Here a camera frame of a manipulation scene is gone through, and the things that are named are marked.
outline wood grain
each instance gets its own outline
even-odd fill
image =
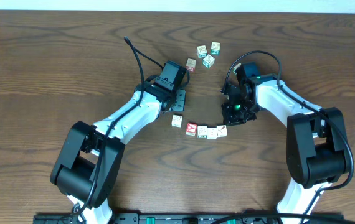
[[[197,63],[183,126],[221,123],[219,90],[230,64],[250,50],[272,52],[292,90],[343,112],[355,158],[354,14],[0,11],[0,223],[70,210],[50,172],[71,125],[105,118],[140,82],[125,35],[155,60],[180,64],[196,57],[196,46],[222,43],[211,69]],[[267,57],[251,60],[263,73],[276,70]],[[159,73],[142,63],[147,76]],[[127,145],[109,198],[115,210],[241,212],[282,198],[286,131],[269,112],[216,141],[186,136],[171,116]],[[355,174],[315,210],[355,220]]]

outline black base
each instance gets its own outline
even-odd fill
[[[255,210],[247,210],[246,212],[256,212]],[[224,217],[237,214],[223,215],[138,215],[137,213],[120,213],[114,214],[109,224],[212,224],[214,221]],[[330,218],[344,219],[342,214],[325,214]],[[33,224],[81,224],[77,217],[66,215],[36,215]],[[224,222],[223,224],[278,224],[281,223],[277,219],[267,219],[265,217],[236,219]],[[309,221],[309,224],[327,224],[329,222]]]

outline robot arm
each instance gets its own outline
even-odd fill
[[[236,76],[239,86],[227,85],[222,90],[229,99],[222,105],[224,123],[244,124],[255,120],[257,112],[268,110],[287,127],[286,158],[292,178],[283,200],[277,205],[277,211],[310,214],[323,193],[318,190],[331,186],[341,174],[349,171],[349,155],[335,130],[286,93],[324,113],[345,133],[342,113],[336,108],[322,109],[307,102],[285,86],[283,81],[280,81],[280,86],[284,85],[285,92],[279,90],[277,76],[260,75],[254,63],[236,68]],[[326,143],[315,145],[315,137],[326,138]],[[319,197],[312,202],[315,194]],[[282,218],[282,222],[297,224],[301,220]]]
[[[79,217],[81,221],[86,220],[86,223],[91,224],[108,223],[112,211],[108,206],[107,197],[115,184],[125,145],[141,128],[155,121],[162,112],[170,110],[178,99],[176,93],[182,91],[180,84],[185,74],[184,67],[167,61],[154,83],[148,80],[138,85],[131,100],[111,116],[91,126],[81,121],[72,126],[53,168],[50,181],[67,195],[74,206],[83,206],[87,200],[97,167],[97,164],[81,157],[80,153],[91,152],[99,156],[99,150],[106,141],[97,186],[88,207]],[[141,95],[141,85],[144,86],[143,97],[137,104]],[[114,124],[105,139],[111,123],[122,114],[124,116]]]

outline toy cube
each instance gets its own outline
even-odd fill
[[[186,128],[186,134],[190,136],[195,136],[197,131],[197,125],[188,123]]]
[[[202,61],[202,64],[205,65],[207,68],[210,68],[214,63],[215,59],[211,55],[207,55]]]
[[[226,137],[227,136],[227,128],[226,125],[216,126],[217,137]]]
[[[198,58],[207,56],[207,47],[205,45],[197,47],[197,56]]]
[[[211,45],[211,54],[219,54],[220,52],[220,43],[213,42]]]
[[[196,69],[197,61],[194,59],[188,59],[186,63],[186,69],[190,72],[194,72]]]
[[[197,136],[199,138],[206,138],[208,136],[208,127],[207,126],[198,126]]]
[[[217,138],[216,128],[208,128],[207,132],[208,132],[207,139],[216,139]]]
[[[183,117],[179,115],[173,115],[172,126],[180,128],[182,126]]]
[[[233,73],[234,75],[237,74],[237,69],[241,66],[241,63],[238,63],[234,68],[233,68]]]

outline black cable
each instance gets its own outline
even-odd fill
[[[57,220],[57,223],[56,223],[56,224],[59,224],[59,221],[62,221],[63,224],[65,224],[64,220],[62,220],[62,219],[63,219],[63,218],[70,218],[70,217],[72,217],[71,214],[70,214],[70,215],[64,215],[64,216],[60,217],[60,218]]]
[[[141,100],[143,99],[143,93],[144,93],[144,73],[143,73],[143,68],[141,66],[141,62],[139,59],[138,54],[136,53],[139,52],[137,49],[135,49],[135,47],[133,46],[133,44],[130,42],[128,37],[124,37],[123,38],[125,40],[125,42],[131,47],[136,60],[138,62],[138,66],[139,66],[139,70],[140,70],[140,77],[141,77],[141,93],[140,93],[140,97],[138,99],[138,101],[128,110],[126,110],[124,113],[122,113],[121,115],[119,115],[119,117],[117,117],[114,121],[111,122],[110,126],[108,127],[104,138],[103,138],[103,144],[102,147],[100,149],[100,152],[98,153],[98,159],[97,159],[97,166],[95,169],[95,175],[93,176],[93,183],[92,186],[90,187],[90,191],[89,191],[89,195],[88,198],[86,199],[85,203],[79,208],[79,210],[77,212],[72,212],[72,215],[77,215],[80,216],[82,214],[82,212],[87,208],[88,204],[90,203],[90,201],[93,198],[93,193],[96,189],[97,186],[97,179],[98,179],[98,174],[100,173],[100,166],[102,163],[102,158],[103,158],[103,154],[104,154],[104,150],[106,148],[107,145],[107,139],[108,136],[110,135],[111,130],[115,127],[115,125],[117,124],[117,122],[119,122],[120,119],[122,119],[125,115],[127,115],[129,112],[131,112],[133,109],[135,109],[138,105],[140,105]],[[150,59],[149,57],[145,56],[143,53],[139,52],[139,54],[141,54],[142,56],[144,56],[145,58],[153,61],[154,63],[156,63],[154,60]]]
[[[325,191],[325,190],[336,190],[336,189],[340,189],[340,188],[343,188],[345,186],[348,185],[348,183],[350,183],[350,181],[352,180],[352,177],[353,177],[353,173],[354,173],[354,161],[353,161],[353,155],[352,155],[352,150],[351,150],[351,147],[349,146],[349,143],[348,143],[348,140],[345,138],[345,136],[343,135],[343,133],[341,132],[341,130],[339,130],[339,128],[329,119],[327,118],[323,113],[320,113],[318,110],[308,106],[306,104],[305,101],[300,101],[298,100],[297,98],[295,98],[293,95],[289,94],[286,90],[284,90],[284,87],[283,85],[280,84],[280,78],[282,76],[282,63],[281,61],[276,57],[274,56],[273,54],[269,53],[269,52],[264,52],[264,51],[261,51],[261,50],[254,50],[254,51],[251,51],[251,52],[248,52],[246,54],[243,54],[241,57],[239,57],[233,64],[232,66],[230,67],[229,71],[227,72],[227,75],[226,75],[226,79],[225,79],[225,83],[224,83],[224,86],[223,86],[223,89],[222,89],[222,93],[225,94],[225,89],[226,89],[226,86],[227,86],[227,81],[229,79],[229,75],[230,75],[230,72],[231,70],[233,69],[234,65],[239,61],[241,60],[242,58],[250,55],[250,54],[254,54],[254,53],[262,53],[262,54],[267,54],[271,57],[273,57],[277,64],[278,64],[278,74],[277,74],[277,79],[276,79],[276,82],[277,82],[277,87],[279,90],[281,90],[284,94],[286,94],[288,97],[290,97],[292,100],[294,100],[295,102],[299,103],[301,106],[303,106],[304,108],[314,112],[314,114],[316,114],[317,116],[319,116],[321,119],[325,120],[326,123],[328,125],[330,125],[330,127],[332,129],[334,129],[337,133],[338,133],[338,136],[342,139],[342,141],[344,142],[344,145],[345,145],[345,148],[348,152],[348,156],[349,156],[349,167],[350,167],[350,170],[349,170],[349,174],[348,174],[348,177],[346,178],[346,180],[342,183],[342,184],[339,184],[337,186],[332,186],[332,187],[322,187],[320,189],[318,189],[316,192],[315,192],[315,195],[313,196],[310,204],[308,205],[308,207],[306,208],[304,214],[307,214],[309,211],[310,211],[310,208],[313,206],[313,204],[315,203],[317,197],[320,196],[320,192],[322,191]]]
[[[146,82],[151,82],[157,77],[159,77],[159,75],[150,75],[149,77],[146,78]]]
[[[80,216],[80,218],[82,219],[81,224],[86,224],[86,218],[84,217],[84,215],[80,214],[79,216]]]
[[[135,48],[135,51],[138,52],[141,56],[143,56],[143,57],[147,58],[148,60],[154,62],[156,65],[158,65],[158,66],[161,68],[161,70],[164,69],[164,67],[163,67],[160,63],[156,62],[156,61],[153,60],[151,57],[149,57],[149,56],[147,56],[147,55],[141,53],[137,48]]]
[[[262,50],[254,50],[254,51],[251,51],[251,52],[247,52],[247,53],[241,55],[235,62],[233,62],[232,66],[230,66],[229,71],[227,72],[227,75],[226,75],[225,83],[224,83],[223,88],[222,88],[222,90],[221,90],[221,92],[222,92],[223,94],[225,94],[226,86],[227,86],[227,81],[229,80],[230,72],[232,71],[234,65],[235,65],[239,60],[243,59],[244,57],[246,57],[246,56],[248,56],[248,55],[250,55],[250,54],[255,54],[255,53],[267,54],[267,55],[273,57],[273,58],[277,61],[277,63],[278,63],[278,73],[279,73],[280,75],[282,74],[282,64],[281,64],[280,60],[279,60],[278,58],[276,58],[276,56],[272,55],[272,54],[269,53],[269,52],[262,51]]]
[[[328,223],[355,224],[354,221],[326,217],[325,215],[304,215],[304,214],[295,214],[295,213],[262,213],[262,212],[250,212],[250,213],[242,213],[240,215],[232,215],[229,217],[221,218],[220,220],[216,220],[212,222],[212,224],[221,224],[229,220],[236,220],[241,218],[260,218],[260,217],[262,218],[305,218],[309,220],[316,220],[316,221],[328,222]]]

